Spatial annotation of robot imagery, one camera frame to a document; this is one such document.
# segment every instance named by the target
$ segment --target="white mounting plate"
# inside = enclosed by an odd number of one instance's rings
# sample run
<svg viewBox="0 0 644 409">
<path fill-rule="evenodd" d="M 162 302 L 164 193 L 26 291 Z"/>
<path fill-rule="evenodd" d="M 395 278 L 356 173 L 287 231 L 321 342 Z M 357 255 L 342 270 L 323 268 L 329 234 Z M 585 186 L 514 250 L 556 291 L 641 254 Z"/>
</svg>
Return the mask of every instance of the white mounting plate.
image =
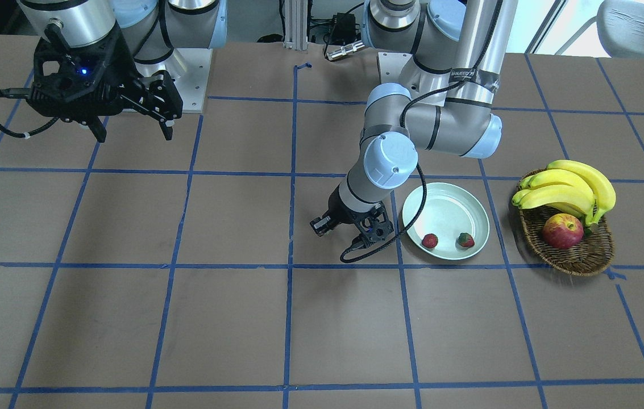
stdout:
<svg viewBox="0 0 644 409">
<path fill-rule="evenodd" d="M 378 52 L 377 66 L 380 70 L 380 83 L 397 82 L 402 67 L 408 63 L 410 57 L 413 55 L 409 52 Z"/>
<path fill-rule="evenodd" d="M 213 50 L 179 48 L 178 51 L 188 65 L 188 72 L 176 80 L 176 88 L 183 98 L 183 112 L 200 114 L 203 112 Z"/>
</svg>

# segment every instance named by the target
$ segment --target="white chair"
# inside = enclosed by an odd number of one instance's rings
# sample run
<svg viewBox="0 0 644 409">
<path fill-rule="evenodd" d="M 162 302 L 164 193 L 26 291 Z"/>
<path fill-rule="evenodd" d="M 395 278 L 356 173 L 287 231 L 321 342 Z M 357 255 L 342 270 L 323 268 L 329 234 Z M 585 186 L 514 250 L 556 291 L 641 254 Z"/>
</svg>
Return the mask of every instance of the white chair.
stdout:
<svg viewBox="0 0 644 409">
<path fill-rule="evenodd" d="M 600 43 L 610 57 L 644 58 L 644 4 L 633 0 L 602 2 L 597 15 L 584 23 L 555 54 L 565 52 L 595 22 Z"/>
</svg>

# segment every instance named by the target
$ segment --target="white plate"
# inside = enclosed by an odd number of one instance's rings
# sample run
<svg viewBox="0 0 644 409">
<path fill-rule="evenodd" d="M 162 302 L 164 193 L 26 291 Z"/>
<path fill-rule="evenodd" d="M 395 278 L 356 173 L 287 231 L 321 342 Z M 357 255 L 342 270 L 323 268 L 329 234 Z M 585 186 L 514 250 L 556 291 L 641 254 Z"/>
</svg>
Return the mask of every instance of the white plate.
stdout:
<svg viewBox="0 0 644 409">
<path fill-rule="evenodd" d="M 450 183 L 428 183 L 423 213 L 408 230 L 408 236 L 424 252 L 446 260 L 462 260 L 481 251 L 488 241 L 490 226 L 481 202 L 465 189 Z M 410 193 L 402 205 L 402 222 L 413 220 L 423 197 L 423 186 Z M 423 237 L 428 233 L 438 236 L 438 245 L 424 248 Z M 460 233 L 473 236 L 474 245 L 462 248 L 456 244 Z"/>
</svg>

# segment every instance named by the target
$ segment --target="red strawberry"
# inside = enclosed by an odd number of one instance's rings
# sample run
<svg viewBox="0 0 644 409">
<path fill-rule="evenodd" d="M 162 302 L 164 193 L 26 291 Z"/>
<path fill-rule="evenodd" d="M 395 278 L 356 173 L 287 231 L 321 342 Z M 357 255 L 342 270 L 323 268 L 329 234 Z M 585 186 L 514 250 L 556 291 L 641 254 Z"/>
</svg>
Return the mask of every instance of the red strawberry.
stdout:
<svg viewBox="0 0 644 409">
<path fill-rule="evenodd" d="M 468 233 L 461 233 L 459 238 L 456 240 L 456 243 L 458 243 L 462 248 L 470 248 L 475 244 L 473 237 Z"/>
<path fill-rule="evenodd" d="M 434 248 L 437 245 L 438 245 L 438 236 L 433 235 L 433 233 L 428 233 L 423 237 L 424 248 Z"/>
</svg>

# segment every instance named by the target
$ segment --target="brown wicker basket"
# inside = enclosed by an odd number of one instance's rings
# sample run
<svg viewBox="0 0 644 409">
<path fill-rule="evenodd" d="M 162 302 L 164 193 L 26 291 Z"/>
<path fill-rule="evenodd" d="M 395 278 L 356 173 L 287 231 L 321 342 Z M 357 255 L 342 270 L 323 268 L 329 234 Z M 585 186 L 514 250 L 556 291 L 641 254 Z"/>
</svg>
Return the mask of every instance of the brown wicker basket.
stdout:
<svg viewBox="0 0 644 409">
<path fill-rule="evenodd" d="M 541 171 L 543 169 L 525 174 L 522 180 Z M 521 190 L 519 183 L 516 190 Z M 573 247 L 556 249 L 545 243 L 542 238 L 543 226 L 556 213 L 560 213 L 560 210 L 549 206 L 529 210 L 519 209 L 524 237 L 534 253 L 550 266 L 566 274 L 593 276 L 604 272 L 615 256 L 615 243 L 613 243 L 612 232 L 607 226 L 605 217 L 602 217 L 597 225 L 590 226 L 592 234 L 583 238 Z"/>
</svg>

